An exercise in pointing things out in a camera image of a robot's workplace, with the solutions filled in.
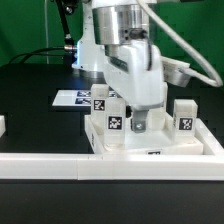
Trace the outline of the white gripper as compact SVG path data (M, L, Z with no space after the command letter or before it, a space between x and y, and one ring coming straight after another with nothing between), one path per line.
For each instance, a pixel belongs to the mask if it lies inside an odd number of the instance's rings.
M123 45L106 45L104 60L106 83L132 108L131 129L146 131L149 109L164 103L163 66L159 49L147 38Z

